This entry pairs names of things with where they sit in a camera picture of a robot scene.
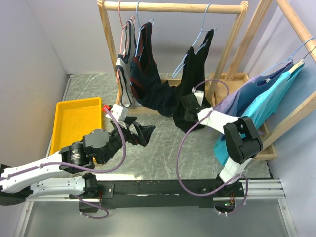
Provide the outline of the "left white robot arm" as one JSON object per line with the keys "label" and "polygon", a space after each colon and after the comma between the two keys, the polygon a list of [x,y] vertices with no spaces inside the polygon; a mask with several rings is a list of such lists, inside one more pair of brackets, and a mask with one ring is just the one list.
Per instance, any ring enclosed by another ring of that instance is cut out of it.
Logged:
{"label": "left white robot arm", "polygon": [[28,198],[66,194],[94,198],[100,188],[96,164],[106,164],[126,143],[147,146],[155,125],[142,126],[136,117],[113,122],[113,130],[95,129],[80,141],[19,167],[0,166],[0,204],[12,206]]}

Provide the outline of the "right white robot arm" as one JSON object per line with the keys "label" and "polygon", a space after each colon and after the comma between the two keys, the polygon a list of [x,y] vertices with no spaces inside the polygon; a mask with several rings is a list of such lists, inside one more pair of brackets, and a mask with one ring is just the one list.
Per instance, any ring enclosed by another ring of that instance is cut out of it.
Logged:
{"label": "right white robot arm", "polygon": [[198,125],[210,127],[224,135],[228,159],[219,173],[216,191],[227,197],[233,192],[233,183],[244,172],[247,164],[263,149],[257,129],[248,116],[235,117],[202,105],[204,93],[197,91],[181,97],[185,109],[184,119],[195,124],[187,131],[188,136]]}

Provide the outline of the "blue wire hanger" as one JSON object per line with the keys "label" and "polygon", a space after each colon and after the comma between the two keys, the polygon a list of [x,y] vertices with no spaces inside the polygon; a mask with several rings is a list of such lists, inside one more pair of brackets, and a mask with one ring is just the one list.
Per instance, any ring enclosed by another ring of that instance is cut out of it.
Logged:
{"label": "blue wire hanger", "polygon": [[[201,37],[201,35],[203,33],[208,33],[209,31],[213,30],[214,33],[216,33],[217,31],[217,28],[213,28],[213,29],[210,29],[210,30],[205,30],[204,29],[204,25],[205,25],[205,19],[206,19],[206,14],[208,13],[208,10],[210,8],[210,6],[212,5],[212,3],[209,3],[208,6],[206,7],[205,9],[205,12],[204,12],[204,15],[203,15],[203,21],[202,21],[202,24],[201,24],[201,30],[199,32],[199,34],[197,35],[195,41],[193,42],[193,44],[191,45],[191,47],[194,47],[195,44],[197,43],[197,41],[199,40],[199,38]],[[206,43],[202,43],[200,45],[200,47],[198,48],[198,50],[195,52],[195,54],[197,54],[198,52],[200,52],[204,47],[206,46]],[[185,65],[185,59],[187,58],[188,54],[185,54],[185,56],[183,57],[182,61],[180,62],[180,64],[176,67],[176,69],[174,70],[171,78],[174,79],[178,73],[183,69],[184,65]]]}

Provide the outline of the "navy red-trimmed tank top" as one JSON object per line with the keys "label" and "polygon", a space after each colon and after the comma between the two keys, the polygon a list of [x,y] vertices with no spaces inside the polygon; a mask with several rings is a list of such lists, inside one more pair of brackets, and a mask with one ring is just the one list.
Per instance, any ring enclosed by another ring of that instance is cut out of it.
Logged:
{"label": "navy red-trimmed tank top", "polygon": [[180,103],[181,85],[161,82],[152,52],[152,23],[142,26],[136,56],[131,61],[130,87],[136,101],[161,115],[174,117]]}

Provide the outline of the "black tank top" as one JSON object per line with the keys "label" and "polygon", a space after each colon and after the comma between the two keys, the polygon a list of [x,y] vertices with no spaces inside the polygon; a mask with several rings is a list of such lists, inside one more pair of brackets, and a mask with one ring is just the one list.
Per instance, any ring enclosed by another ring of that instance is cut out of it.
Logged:
{"label": "black tank top", "polygon": [[193,93],[193,88],[197,86],[196,92],[205,92],[205,62],[208,57],[211,42],[214,36],[214,30],[206,33],[201,49],[194,52],[190,47],[184,62],[182,78],[180,85],[175,89],[175,107],[173,110],[173,121],[184,133],[198,121],[198,112],[201,107],[209,107],[211,104],[205,96],[202,96],[202,102]]}

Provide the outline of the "wooden clothes rack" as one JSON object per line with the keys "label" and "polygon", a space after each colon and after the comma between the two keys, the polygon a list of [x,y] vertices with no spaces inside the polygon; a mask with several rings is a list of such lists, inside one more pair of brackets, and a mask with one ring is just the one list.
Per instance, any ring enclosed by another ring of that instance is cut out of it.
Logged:
{"label": "wooden clothes rack", "polygon": [[[259,2],[229,71],[225,76],[225,80],[230,80],[234,77],[236,69],[244,56],[245,51],[249,47],[270,4],[271,2],[269,0],[262,0]],[[231,116],[249,116],[254,122],[256,129],[259,129],[268,117],[277,111],[283,97],[286,95],[304,66],[299,67],[293,73],[289,73],[288,71],[293,65],[295,64],[289,61],[284,64],[284,67],[270,75],[265,73],[263,76],[258,75],[252,77],[239,89],[226,96],[215,106],[215,109]],[[267,148],[309,115],[315,108],[316,95],[313,93],[292,113],[290,113],[271,133],[265,136],[263,147]]]}
{"label": "wooden clothes rack", "polygon": [[118,1],[104,1],[97,2],[99,13],[103,25],[104,34],[106,37],[110,58],[112,65],[116,64],[116,49],[112,35],[108,11],[142,11],[142,12],[172,12],[172,13],[212,13],[212,14],[235,14],[233,26],[230,30],[229,38],[226,47],[222,53],[221,59],[216,68],[214,78],[219,79],[223,72],[224,66],[228,60],[230,52],[234,46],[236,38],[239,34],[240,28],[244,22],[246,13],[249,8],[247,1],[242,1],[239,5],[222,5],[212,4],[193,4],[193,3],[158,3],[158,2],[118,2]]}

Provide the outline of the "blue hanger on right rack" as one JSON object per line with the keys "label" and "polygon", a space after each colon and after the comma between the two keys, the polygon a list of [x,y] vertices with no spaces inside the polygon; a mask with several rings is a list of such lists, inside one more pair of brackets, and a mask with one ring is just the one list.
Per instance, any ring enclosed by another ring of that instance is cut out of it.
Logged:
{"label": "blue hanger on right rack", "polygon": [[297,48],[297,50],[294,51],[285,61],[279,62],[279,63],[277,63],[277,64],[271,66],[271,67],[268,68],[267,70],[263,71],[260,75],[263,76],[265,73],[269,72],[270,70],[272,70],[273,68],[275,68],[275,67],[277,67],[277,66],[279,66],[279,65],[285,64],[285,63],[287,63],[287,62],[289,62],[289,61],[292,62],[294,55],[296,55],[296,54],[299,52],[299,50],[300,50],[303,46],[306,46],[307,43],[308,43],[308,42],[311,42],[314,38],[315,38],[315,36],[313,36],[313,37],[309,38],[307,41],[303,42],[303,43]]}

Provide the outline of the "yellow plastic tray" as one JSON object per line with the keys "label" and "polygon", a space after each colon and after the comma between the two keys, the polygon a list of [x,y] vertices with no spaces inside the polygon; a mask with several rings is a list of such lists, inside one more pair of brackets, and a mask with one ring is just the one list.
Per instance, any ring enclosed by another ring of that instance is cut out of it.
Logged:
{"label": "yellow plastic tray", "polygon": [[92,97],[56,104],[50,154],[102,128],[102,100]]}

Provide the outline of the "blue hanger with navy top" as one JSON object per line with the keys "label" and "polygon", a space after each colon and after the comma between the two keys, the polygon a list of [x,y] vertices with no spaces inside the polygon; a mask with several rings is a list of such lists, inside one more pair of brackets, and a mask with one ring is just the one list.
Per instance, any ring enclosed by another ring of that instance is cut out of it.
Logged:
{"label": "blue hanger with navy top", "polygon": [[140,18],[139,18],[139,13],[138,13],[139,3],[140,3],[140,1],[138,1],[137,5],[136,5],[136,17],[137,17],[137,24],[138,24],[138,28],[139,28],[139,34],[138,34],[138,40],[137,40],[137,45],[136,45],[136,51],[135,51],[135,57],[138,59],[138,62],[140,62],[141,55],[142,55],[142,52],[141,52],[142,47],[140,46],[140,40],[142,38],[141,37],[141,31],[144,28],[140,24]]}

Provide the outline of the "wooden hanger on right rack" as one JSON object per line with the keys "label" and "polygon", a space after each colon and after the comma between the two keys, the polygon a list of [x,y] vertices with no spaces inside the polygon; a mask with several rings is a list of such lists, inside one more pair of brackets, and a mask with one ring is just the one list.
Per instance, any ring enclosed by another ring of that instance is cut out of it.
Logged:
{"label": "wooden hanger on right rack", "polygon": [[295,72],[299,67],[304,65],[304,59],[301,59],[298,63],[293,65],[293,67],[288,71],[289,73]]}

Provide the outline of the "white grey tank top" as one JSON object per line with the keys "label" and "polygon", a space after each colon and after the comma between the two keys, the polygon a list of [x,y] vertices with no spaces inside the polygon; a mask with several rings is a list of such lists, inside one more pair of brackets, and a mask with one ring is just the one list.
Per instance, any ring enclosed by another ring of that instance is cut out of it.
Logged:
{"label": "white grey tank top", "polygon": [[136,100],[131,91],[131,62],[136,52],[135,26],[132,19],[129,19],[125,27],[125,50],[119,54],[116,61],[115,70],[119,70],[120,85],[122,93],[120,103],[129,108],[135,104]]}

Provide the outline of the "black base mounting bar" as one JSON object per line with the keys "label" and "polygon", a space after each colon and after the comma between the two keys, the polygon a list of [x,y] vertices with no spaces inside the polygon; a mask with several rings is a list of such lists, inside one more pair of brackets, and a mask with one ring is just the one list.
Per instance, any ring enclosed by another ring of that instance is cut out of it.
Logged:
{"label": "black base mounting bar", "polygon": [[186,192],[178,180],[112,180],[98,181],[96,188],[79,197],[101,201],[102,207],[106,209],[182,206],[213,208],[214,198],[242,198],[244,188],[238,182],[210,196],[197,197]]}

